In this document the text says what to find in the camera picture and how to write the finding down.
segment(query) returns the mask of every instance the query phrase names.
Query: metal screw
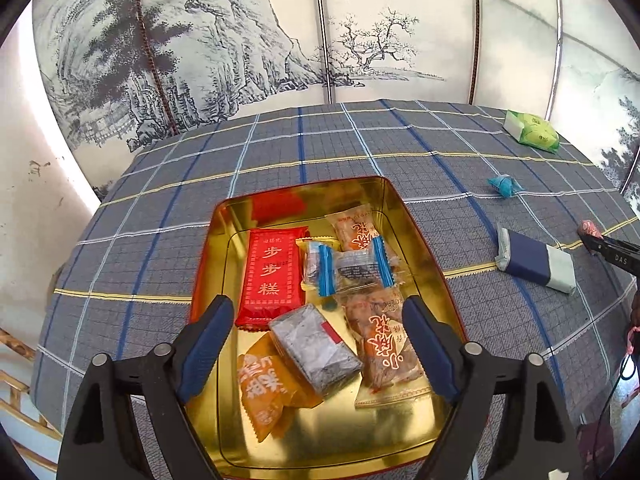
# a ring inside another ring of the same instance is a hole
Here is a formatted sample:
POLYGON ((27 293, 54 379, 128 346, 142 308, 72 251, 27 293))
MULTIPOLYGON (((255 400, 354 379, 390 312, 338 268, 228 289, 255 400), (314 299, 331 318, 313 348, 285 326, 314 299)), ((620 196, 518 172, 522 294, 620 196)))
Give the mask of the metal screw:
POLYGON ((160 343, 154 347, 154 354, 158 357, 167 355, 171 351, 171 345, 169 343, 160 343))
POLYGON ((465 351, 471 355, 480 355, 482 353, 482 347, 478 343, 473 341, 465 345, 465 351))
POLYGON ((96 354, 94 355, 94 358, 91 359, 91 362, 94 364, 94 366, 102 366, 103 364, 105 364, 105 362, 107 362, 107 354, 96 354))
POLYGON ((534 366, 542 366, 545 360, 540 354, 529 354, 529 362, 534 366))

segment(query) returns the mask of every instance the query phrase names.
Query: black cable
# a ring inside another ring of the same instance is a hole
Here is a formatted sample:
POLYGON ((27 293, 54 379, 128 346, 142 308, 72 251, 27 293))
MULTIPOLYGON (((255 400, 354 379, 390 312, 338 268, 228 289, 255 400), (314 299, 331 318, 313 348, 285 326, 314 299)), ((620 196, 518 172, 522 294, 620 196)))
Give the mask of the black cable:
POLYGON ((592 457, 593 457, 593 471, 596 475, 596 480, 600 480, 600 472, 598 471, 598 458, 596 456, 596 448, 598 445, 598 433, 600 432, 600 425, 602 424, 602 417, 604 416, 604 412, 607 411, 607 406, 609 405, 609 403, 611 402, 611 399, 613 398, 613 394, 616 391, 616 388, 618 387, 618 384, 620 383, 620 379, 622 379, 623 381, 628 381, 629 379, 633 378, 633 376, 636 374, 636 370, 638 369, 638 362, 633 360, 633 357, 629 354, 626 355, 626 357, 624 359, 622 359, 622 362, 620 363, 620 371, 618 374, 618 378, 616 379, 616 383, 613 385, 613 388, 611 389, 611 393, 609 394, 609 397, 607 397, 606 402, 604 403, 604 407, 602 409, 602 411, 600 412, 600 417, 598 418, 598 424, 596 426, 596 434, 593 438, 593 450, 592 450, 592 457), (631 372, 631 374, 628 377, 624 376, 624 371, 625 371, 625 366, 628 363, 629 359, 631 359, 631 362, 634 364, 634 369, 631 372))

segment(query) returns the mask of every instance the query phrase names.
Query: red snack package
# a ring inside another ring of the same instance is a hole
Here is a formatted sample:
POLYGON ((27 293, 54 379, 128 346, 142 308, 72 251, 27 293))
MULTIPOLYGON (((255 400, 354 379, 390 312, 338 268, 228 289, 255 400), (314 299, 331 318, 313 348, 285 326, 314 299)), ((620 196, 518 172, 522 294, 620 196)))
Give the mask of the red snack package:
POLYGON ((307 227, 251 229, 236 318, 238 328, 268 330, 271 320, 305 304, 296 239, 307 236, 307 227))

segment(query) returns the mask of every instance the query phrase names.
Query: blue stripe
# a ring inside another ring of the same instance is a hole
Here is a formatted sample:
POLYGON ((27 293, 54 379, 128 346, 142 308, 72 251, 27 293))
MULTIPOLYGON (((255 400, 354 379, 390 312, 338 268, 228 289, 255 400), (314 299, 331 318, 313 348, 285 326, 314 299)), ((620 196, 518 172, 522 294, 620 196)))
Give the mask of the blue stripe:
POLYGON ((302 133, 302 108, 298 107, 298 156, 300 158, 300 183, 306 184, 305 136, 302 133))
MULTIPOLYGON (((146 153, 145 156, 141 156, 140 160, 136 163, 136 165, 134 166, 134 169, 137 168, 140 163, 144 160, 144 158, 146 157, 146 153)), ((120 188, 124 185, 124 183, 127 181, 127 179, 129 178, 129 175, 127 175, 125 178, 123 178, 120 181, 120 184, 118 185, 117 188, 115 188, 113 190, 113 196, 119 192, 120 188)), ((100 211, 98 212, 98 216, 95 219, 94 224, 91 226, 91 229, 89 229, 89 232, 86 234, 86 237, 84 238, 85 240, 88 240, 91 237, 91 233, 94 232, 95 227, 98 225, 98 222, 100 221, 100 218, 102 218, 102 215, 104 214, 105 209, 107 209, 107 206, 100 208, 100 211)), ((74 267, 76 266, 76 263, 78 262, 78 258, 80 257, 80 254, 82 254, 82 250, 84 249, 84 245, 80 246, 80 249, 78 251, 78 254, 76 254, 76 257, 74 258, 74 260, 71 262, 71 266, 69 267, 69 272, 66 275, 65 281, 62 282, 62 286, 60 288, 65 288, 66 287, 66 283, 69 281, 69 278, 71 277, 71 273, 74 270, 74 267)), ((53 306, 51 307, 51 317, 49 317, 49 323, 47 324, 47 328, 46 328, 46 332, 44 335, 44 339, 42 340, 42 346, 44 348, 47 347, 47 340, 49 339, 49 332, 51 330, 51 325, 53 323, 53 317, 56 314, 56 309, 58 308, 58 303, 60 302, 60 298, 62 298, 62 296, 60 294, 56 295, 56 299, 53 302, 53 306)), ((36 399, 36 392, 38 389, 38 383, 40 382, 40 371, 42 370, 42 361, 44 360, 44 357, 40 358, 40 364, 38 364, 38 371, 36 372, 36 380, 34 381, 35 383, 35 388, 34 388, 34 394, 33 394, 33 399, 36 399)))
MULTIPOLYGON (((404 126, 409 131, 410 134, 412 134, 414 139, 422 146, 422 148, 426 152, 432 152, 433 151, 431 149, 431 146, 428 145, 427 142, 425 142, 425 140, 414 130, 414 128, 409 123, 407 123, 404 120, 404 118, 401 115, 399 115, 395 110, 392 110, 391 107, 386 103, 386 101, 384 99, 380 99, 380 102, 382 103, 382 105, 387 110, 389 110, 389 113, 391 113, 393 115, 393 117, 395 117, 396 120, 398 120, 398 122, 400 124, 402 124, 402 126, 404 126)), ((458 180, 456 175, 451 171, 449 166, 446 165, 446 163, 442 160, 442 158, 439 155, 434 153, 431 158, 436 161, 436 163, 440 166, 442 171, 444 171, 444 173, 449 177, 450 181, 452 181, 454 186, 456 186, 458 188, 460 193, 468 193, 466 188, 462 185, 462 183, 458 180)), ((466 200, 469 202, 469 205, 476 212, 476 214, 478 215, 478 218, 481 220, 482 224, 484 224, 484 227, 486 228, 487 233, 491 237, 491 240, 497 246, 498 245, 498 235, 497 235, 497 233, 495 231, 494 226, 492 225, 491 221, 489 220, 488 216, 482 210, 482 208, 480 207, 479 203, 476 201, 476 199, 474 197, 467 196, 466 200)))
MULTIPOLYGON (((459 112, 461 112, 458 108, 456 108, 456 106, 454 104, 451 104, 451 106, 453 106, 456 110, 458 110, 459 112)), ((482 126, 482 124, 478 123, 473 117, 469 117, 469 119, 471 119, 473 122, 475 122, 478 126, 480 126, 484 131, 488 131, 484 126, 482 126)), ((495 139, 500 142, 501 145, 503 145, 505 147, 505 149, 508 150, 508 152, 511 153, 511 155, 514 156, 518 156, 510 147, 508 144, 505 144, 504 142, 502 142, 497 136, 495 136, 495 139)), ((533 171, 529 165, 524 161, 521 160, 521 163, 524 164, 524 167, 527 168, 531 174, 533 174, 533 176, 536 177, 536 179, 538 179, 538 181, 540 182, 540 184, 542 184, 546 190, 551 193, 551 188, 544 182, 544 180, 542 180, 535 171, 533 171)), ((576 229, 578 228, 578 224, 579 222, 575 219, 575 217, 571 214, 571 212, 567 209, 567 207, 564 205, 564 203, 562 202, 562 200, 560 200, 560 197, 554 197, 556 199, 556 201, 560 204, 560 206, 562 207, 562 209, 564 209, 566 211, 566 213, 569 215, 569 218, 571 218, 571 220, 574 222, 574 225, 576 227, 576 229)), ((597 258, 597 260, 599 261, 600 265, 602 266, 602 268, 604 269, 604 273, 607 275, 607 279, 609 280, 609 283, 611 284, 613 291, 615 293, 617 293, 617 288, 615 283, 613 282, 613 280, 611 279, 611 276, 609 275, 609 271, 607 270, 607 266, 604 263, 604 261, 601 258, 597 258)))
MULTIPOLYGON (((218 130, 218 128, 220 127, 221 123, 217 123, 215 129, 213 130, 213 132, 210 134, 209 137, 207 137, 207 142, 204 143, 201 152, 204 151, 207 147, 207 144, 209 143, 209 141, 213 138, 213 135, 216 133, 216 131, 218 130)), ((200 155, 202 153, 199 153, 198 155, 196 155, 193 160, 191 161, 190 166, 187 168, 187 171, 184 172, 184 175, 181 178, 181 182, 184 180, 187 180, 191 171, 193 170, 194 166, 196 165, 197 161, 200 159, 200 155)), ((182 191, 182 188, 184 186, 177 186, 175 188, 174 191, 174 195, 171 197, 171 200, 169 200, 169 203, 166 207, 166 210, 164 211, 164 215, 162 215, 162 219, 160 221, 160 225, 159 225, 159 229, 163 228, 164 225, 166 224, 167 219, 169 218, 169 215, 171 214, 171 210, 174 208, 174 204, 176 199, 178 198, 178 196, 180 195, 180 192, 182 191)), ((154 250, 156 249, 156 245, 158 244, 158 240, 160 239, 160 235, 161 233, 156 233, 154 235, 154 239, 151 241, 151 246, 149 247, 149 250, 146 252, 145 255, 145 259, 142 261, 142 266, 140 267, 140 270, 138 271, 138 275, 136 277, 136 282, 133 285, 133 291, 131 292, 132 295, 137 294, 140 291, 140 286, 142 285, 142 278, 145 274, 146 271, 146 267, 149 264, 149 260, 151 258, 151 255, 154 253, 154 250)), ((118 340, 118 349, 116 351, 116 359, 122 359, 122 353, 124 352, 124 343, 126 340, 126 336, 127 336, 127 332, 129 330, 129 323, 131 322, 131 316, 133 313, 133 300, 129 301, 129 303, 127 303, 127 309, 125 312, 125 317, 124 317, 124 322, 122 323, 122 330, 120 332, 120 338, 118 340)))
MULTIPOLYGON (((398 115, 395 110, 391 110, 389 105, 386 104, 386 102, 384 101, 384 99, 380 99, 380 102, 389 110, 389 112, 405 127, 408 129, 409 133, 412 134, 412 136, 414 136, 414 139, 427 151, 427 152, 432 152, 433 150, 431 149, 431 147, 428 145, 427 142, 425 142, 425 140, 418 135, 418 133, 414 130, 414 128, 412 126, 410 126, 400 115, 398 115)), ((468 191, 465 189, 465 187, 462 185, 462 183, 458 180, 458 178, 455 176, 455 174, 450 170, 450 168, 446 165, 446 163, 444 163, 443 160, 441 160, 439 155, 434 154, 433 155, 433 159, 438 163, 438 165, 442 168, 442 170, 445 172, 445 174, 449 177, 449 179, 453 182, 453 184, 460 190, 460 192, 462 193, 467 193, 468 191)), ((467 200, 469 202, 469 204, 471 205, 471 207, 473 208, 473 210, 476 212, 476 214, 478 215, 478 218, 481 220, 482 224, 484 224, 484 228, 486 229, 488 235, 490 236, 491 240, 494 242, 494 244, 497 246, 498 245, 498 235, 496 232, 496 229, 494 228, 493 224, 491 223, 491 221, 489 220, 489 218, 487 217, 486 213, 484 212, 484 210, 480 207, 479 203, 476 202, 476 199, 474 197, 467 197, 467 200)), ((536 321, 536 325, 538 327, 538 331, 540 332, 540 335, 542 336, 542 339, 545 343, 545 345, 547 346, 547 348, 551 348, 551 341, 549 340, 549 336, 546 333, 545 327, 542 323, 542 318, 540 317, 540 313, 538 312, 537 308, 536 308, 536 304, 533 301, 533 299, 531 298, 531 296, 529 295, 529 292, 527 291, 527 289, 522 285, 522 282, 520 282, 519 279, 517 279, 514 276, 510 276, 510 278, 514 281, 515 285, 518 287, 518 290, 520 291, 520 293, 522 294, 522 296, 524 297, 524 300, 526 301, 527 305, 529 306, 529 309, 532 313, 532 316, 534 318, 534 320, 536 321)), ((560 388, 560 391, 562 392, 562 396, 564 397, 564 385, 562 384, 562 379, 560 377, 560 370, 558 367, 558 362, 556 360, 556 356, 555 355, 551 355, 550 357, 551 360, 551 366, 552 366, 552 371, 554 373, 554 375, 556 376, 556 382, 558 383, 558 387, 560 388)))

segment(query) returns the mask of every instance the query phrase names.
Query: painted tree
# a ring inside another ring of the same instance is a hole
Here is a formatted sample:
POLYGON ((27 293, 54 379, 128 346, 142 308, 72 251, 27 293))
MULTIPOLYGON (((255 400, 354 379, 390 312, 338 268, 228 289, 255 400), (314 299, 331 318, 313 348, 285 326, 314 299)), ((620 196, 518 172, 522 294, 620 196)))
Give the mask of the painted tree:
POLYGON ((374 61, 387 57, 411 65, 417 50, 405 39, 413 35, 418 21, 415 16, 387 7, 371 28, 360 28, 355 17, 348 14, 339 22, 340 36, 328 52, 332 68, 367 73, 374 61))
MULTIPOLYGON (((630 119, 628 127, 625 128, 623 126, 618 129, 620 144, 626 150, 623 150, 622 153, 619 153, 615 148, 602 150, 602 156, 605 159, 602 171, 615 186, 620 187, 624 183, 631 165, 634 163, 636 151, 640 145, 640 110, 627 96, 619 99, 618 102, 625 109, 630 119)), ((637 200, 640 198, 639 191, 638 184, 633 182, 625 193, 626 199, 637 200)))
MULTIPOLYGON (((167 25, 161 21, 159 6, 143 8, 143 21, 158 72, 161 75, 174 72, 174 53, 164 46, 171 38, 191 30, 191 25, 167 25)), ((107 0, 105 8, 94 18, 94 26, 101 30, 89 42, 84 59, 97 56, 97 65, 102 66, 88 96, 90 106, 100 107, 125 98, 129 77, 144 76, 148 72, 148 60, 142 47, 133 0, 107 0)))

